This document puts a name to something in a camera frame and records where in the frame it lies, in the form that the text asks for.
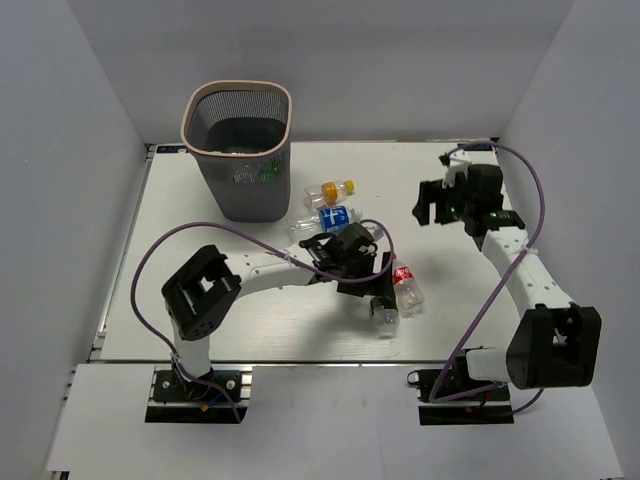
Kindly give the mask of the clear bottle black label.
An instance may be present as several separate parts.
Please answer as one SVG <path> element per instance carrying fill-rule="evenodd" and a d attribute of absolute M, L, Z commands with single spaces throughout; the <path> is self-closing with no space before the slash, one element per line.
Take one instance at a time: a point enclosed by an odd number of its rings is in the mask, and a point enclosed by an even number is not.
<path fill-rule="evenodd" d="M 370 318 L 380 338 L 392 338 L 400 324 L 400 315 L 394 298 L 376 296 L 370 300 Z"/>

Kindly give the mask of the clear bottle red label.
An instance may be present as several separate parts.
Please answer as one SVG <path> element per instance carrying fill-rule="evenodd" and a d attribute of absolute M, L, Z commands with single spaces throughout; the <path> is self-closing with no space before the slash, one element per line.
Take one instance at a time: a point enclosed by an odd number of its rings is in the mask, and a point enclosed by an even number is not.
<path fill-rule="evenodd" d="M 424 294 L 411 269 L 396 256 L 392 264 L 392 286 L 398 308 L 411 315 L 420 310 L 424 303 Z"/>

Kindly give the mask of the clear bottle orange cap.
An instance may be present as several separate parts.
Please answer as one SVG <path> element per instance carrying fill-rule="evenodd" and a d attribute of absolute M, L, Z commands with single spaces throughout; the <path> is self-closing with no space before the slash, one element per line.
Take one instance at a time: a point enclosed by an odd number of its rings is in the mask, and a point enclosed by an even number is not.
<path fill-rule="evenodd" d="M 352 180 L 329 181 L 305 189 L 304 204 L 310 210 L 321 210 L 341 203 L 355 192 Z"/>

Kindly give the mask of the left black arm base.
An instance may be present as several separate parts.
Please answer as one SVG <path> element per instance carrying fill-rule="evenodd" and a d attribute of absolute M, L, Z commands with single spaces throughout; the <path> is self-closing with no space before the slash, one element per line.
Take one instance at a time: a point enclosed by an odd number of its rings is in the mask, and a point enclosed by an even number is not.
<path fill-rule="evenodd" d="M 146 407 L 148 424 L 238 424 L 248 410 L 252 367 L 249 365 L 214 365 L 208 378 L 223 388 L 233 400 L 238 413 L 216 388 L 185 384 L 170 366 L 156 366 Z"/>

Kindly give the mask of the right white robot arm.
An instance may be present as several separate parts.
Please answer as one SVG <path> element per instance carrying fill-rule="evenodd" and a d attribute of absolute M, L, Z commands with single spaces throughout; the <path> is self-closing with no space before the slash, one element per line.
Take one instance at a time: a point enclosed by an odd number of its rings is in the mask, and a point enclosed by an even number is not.
<path fill-rule="evenodd" d="M 499 167 L 451 167 L 419 187 L 413 215 L 420 225 L 461 222 L 511 296 L 519 324 L 507 348 L 463 349 L 449 368 L 453 390 L 477 397 L 486 387 L 521 390 L 585 387 L 596 364 L 602 319 L 554 281 L 529 244 L 521 217 L 504 208 Z"/>

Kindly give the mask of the clear bottle blue orange label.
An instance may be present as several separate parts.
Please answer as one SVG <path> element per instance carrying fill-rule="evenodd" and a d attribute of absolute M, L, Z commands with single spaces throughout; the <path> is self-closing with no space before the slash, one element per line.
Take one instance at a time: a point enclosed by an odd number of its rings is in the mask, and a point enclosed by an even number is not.
<path fill-rule="evenodd" d="M 262 183 L 262 166 L 259 163 L 232 163 L 229 177 L 236 184 Z"/>

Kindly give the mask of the green bottle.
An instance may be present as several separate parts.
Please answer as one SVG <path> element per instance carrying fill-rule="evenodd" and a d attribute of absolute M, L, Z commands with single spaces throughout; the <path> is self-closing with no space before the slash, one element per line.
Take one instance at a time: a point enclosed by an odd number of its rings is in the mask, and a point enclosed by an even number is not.
<path fill-rule="evenodd" d="M 261 164 L 259 179 L 262 183 L 270 183 L 276 180 L 281 173 L 281 160 L 276 158 L 264 161 Z"/>

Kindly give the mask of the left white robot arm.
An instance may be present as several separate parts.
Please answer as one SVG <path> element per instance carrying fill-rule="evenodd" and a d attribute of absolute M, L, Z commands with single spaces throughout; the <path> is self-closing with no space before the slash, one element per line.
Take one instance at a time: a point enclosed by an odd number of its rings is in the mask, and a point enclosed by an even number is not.
<path fill-rule="evenodd" d="M 267 251 L 233 263 L 214 245 L 199 249 L 161 289 L 174 330 L 177 387 L 199 399 L 211 387 L 209 337 L 233 303 L 285 286 L 335 281 L 342 294 L 368 297 L 374 325 L 391 335 L 399 323 L 392 285 L 392 254 L 374 271 L 376 238 L 359 223 L 339 233 L 320 233 L 282 253 Z"/>

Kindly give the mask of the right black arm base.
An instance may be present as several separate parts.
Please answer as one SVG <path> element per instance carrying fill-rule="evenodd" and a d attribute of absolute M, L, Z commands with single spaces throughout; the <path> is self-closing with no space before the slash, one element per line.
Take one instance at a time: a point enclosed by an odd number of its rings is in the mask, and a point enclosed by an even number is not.
<path fill-rule="evenodd" d="M 429 395 L 439 373 L 439 368 L 414 369 L 406 376 L 407 385 L 417 392 L 418 417 L 421 426 L 481 426 L 514 423 L 510 393 L 506 386 L 457 400 L 431 402 Z"/>

